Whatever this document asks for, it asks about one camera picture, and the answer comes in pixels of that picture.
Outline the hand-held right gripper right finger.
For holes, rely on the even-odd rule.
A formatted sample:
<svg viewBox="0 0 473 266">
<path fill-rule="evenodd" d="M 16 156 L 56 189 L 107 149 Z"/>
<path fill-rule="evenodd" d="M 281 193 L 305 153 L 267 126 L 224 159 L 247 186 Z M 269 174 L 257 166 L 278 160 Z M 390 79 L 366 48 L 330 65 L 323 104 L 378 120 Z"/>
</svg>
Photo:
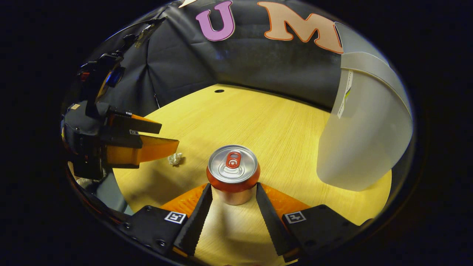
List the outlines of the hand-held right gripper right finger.
<svg viewBox="0 0 473 266">
<path fill-rule="evenodd" d="M 320 258 L 346 246 L 371 219 L 355 224 L 326 204 L 311 207 L 263 183 L 256 201 L 278 256 L 285 262 Z"/>
</svg>

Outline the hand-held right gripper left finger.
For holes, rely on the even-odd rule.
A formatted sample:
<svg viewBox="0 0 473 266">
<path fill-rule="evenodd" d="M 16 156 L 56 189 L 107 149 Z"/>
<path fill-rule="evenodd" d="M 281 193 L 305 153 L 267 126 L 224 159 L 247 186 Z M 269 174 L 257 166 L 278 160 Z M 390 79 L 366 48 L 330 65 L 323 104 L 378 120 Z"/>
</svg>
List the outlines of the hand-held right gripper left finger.
<svg viewBox="0 0 473 266">
<path fill-rule="evenodd" d="M 160 255 L 194 256 L 212 200 L 211 184 L 206 183 L 161 207 L 142 207 L 118 229 Z"/>
</svg>

